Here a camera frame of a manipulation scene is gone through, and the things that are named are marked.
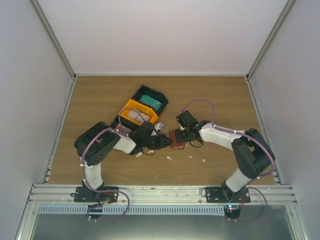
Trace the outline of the brown leather card holder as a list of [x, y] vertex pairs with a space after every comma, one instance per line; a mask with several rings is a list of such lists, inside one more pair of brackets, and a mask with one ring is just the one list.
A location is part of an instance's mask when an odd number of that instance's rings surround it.
[[171, 129], [169, 131], [169, 138], [172, 141], [172, 144], [170, 145], [170, 148], [173, 150], [183, 150], [186, 147], [185, 142], [177, 142], [176, 138], [176, 130]]

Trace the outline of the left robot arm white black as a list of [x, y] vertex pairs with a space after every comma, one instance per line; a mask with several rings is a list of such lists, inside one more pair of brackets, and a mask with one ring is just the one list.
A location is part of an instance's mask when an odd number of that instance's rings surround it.
[[117, 188], [106, 188], [102, 179], [102, 161], [112, 150], [135, 155], [144, 148], [155, 151], [170, 146], [173, 141], [145, 121], [129, 133], [109, 127], [100, 121], [80, 135], [74, 142], [83, 168], [82, 186], [75, 192], [76, 202], [98, 202], [111, 199]]

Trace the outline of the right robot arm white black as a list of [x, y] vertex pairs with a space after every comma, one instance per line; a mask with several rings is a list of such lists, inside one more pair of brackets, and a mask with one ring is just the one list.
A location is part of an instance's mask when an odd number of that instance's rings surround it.
[[180, 124], [174, 131], [176, 142], [213, 143], [233, 152], [237, 169], [221, 184], [221, 196], [226, 202], [234, 202], [247, 184], [275, 170], [275, 155], [255, 128], [239, 131], [208, 120], [199, 122], [188, 110], [179, 114], [176, 120]]

